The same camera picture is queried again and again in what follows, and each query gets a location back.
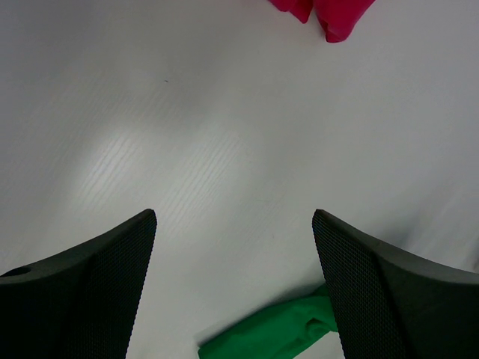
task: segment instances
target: green fabric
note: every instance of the green fabric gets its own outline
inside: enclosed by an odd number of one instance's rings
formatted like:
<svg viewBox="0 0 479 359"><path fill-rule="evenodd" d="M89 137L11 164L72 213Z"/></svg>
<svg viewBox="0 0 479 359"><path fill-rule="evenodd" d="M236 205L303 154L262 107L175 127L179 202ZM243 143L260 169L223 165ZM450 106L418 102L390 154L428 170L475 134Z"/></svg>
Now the green fabric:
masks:
<svg viewBox="0 0 479 359"><path fill-rule="evenodd" d="M326 285L313 294L267 307L205 343L200 359L291 359L338 331Z"/></svg>

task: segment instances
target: gray surface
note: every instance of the gray surface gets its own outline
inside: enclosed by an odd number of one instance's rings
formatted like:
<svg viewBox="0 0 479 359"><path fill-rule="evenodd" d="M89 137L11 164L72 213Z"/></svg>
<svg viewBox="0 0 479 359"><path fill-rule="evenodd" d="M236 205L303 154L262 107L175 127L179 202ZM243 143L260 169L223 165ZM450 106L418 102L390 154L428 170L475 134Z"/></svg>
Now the gray surface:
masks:
<svg viewBox="0 0 479 359"><path fill-rule="evenodd" d="M129 358L194 358L317 285L316 208L474 266L476 1L377 1L334 45L266 0L0 9L0 270L154 208ZM463 239L438 234L451 201ZM337 334L302 358L318 356L341 356Z"/></svg>

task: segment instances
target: red cloth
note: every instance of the red cloth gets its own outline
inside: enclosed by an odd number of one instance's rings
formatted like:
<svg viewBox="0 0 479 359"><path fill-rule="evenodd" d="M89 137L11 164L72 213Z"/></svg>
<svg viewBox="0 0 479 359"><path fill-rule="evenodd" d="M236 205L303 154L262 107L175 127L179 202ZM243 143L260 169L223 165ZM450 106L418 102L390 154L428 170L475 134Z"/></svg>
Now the red cloth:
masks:
<svg viewBox="0 0 479 359"><path fill-rule="evenodd" d="M374 0L270 0L279 10L289 11L299 21L308 21L316 11L317 18L326 33L326 41L339 43L346 40L354 25Z"/></svg>

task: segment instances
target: cloth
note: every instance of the cloth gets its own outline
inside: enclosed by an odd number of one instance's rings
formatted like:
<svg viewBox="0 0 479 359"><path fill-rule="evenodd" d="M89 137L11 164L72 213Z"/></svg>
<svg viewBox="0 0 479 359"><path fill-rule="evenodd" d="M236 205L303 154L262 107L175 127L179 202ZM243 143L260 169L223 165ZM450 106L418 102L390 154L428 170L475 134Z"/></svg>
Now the cloth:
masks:
<svg viewBox="0 0 479 359"><path fill-rule="evenodd" d="M291 359L338 331L326 285L267 307L200 347L200 359Z"/></svg>
<svg viewBox="0 0 479 359"><path fill-rule="evenodd" d="M374 0L270 0L279 10L289 11L306 23L313 8L323 28L326 41L339 43L346 40L354 25Z"/></svg>

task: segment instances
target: dark object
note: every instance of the dark object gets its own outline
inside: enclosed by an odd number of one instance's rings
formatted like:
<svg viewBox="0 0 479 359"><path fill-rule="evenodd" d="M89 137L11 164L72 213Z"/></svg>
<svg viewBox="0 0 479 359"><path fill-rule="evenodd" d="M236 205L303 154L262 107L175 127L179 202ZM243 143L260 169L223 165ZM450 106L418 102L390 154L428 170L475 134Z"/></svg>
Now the dark object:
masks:
<svg viewBox="0 0 479 359"><path fill-rule="evenodd" d="M124 359L156 230L154 211L0 277L0 358Z"/></svg>
<svg viewBox="0 0 479 359"><path fill-rule="evenodd" d="M417 257L324 211L313 231L347 359L479 358L479 274Z"/></svg>

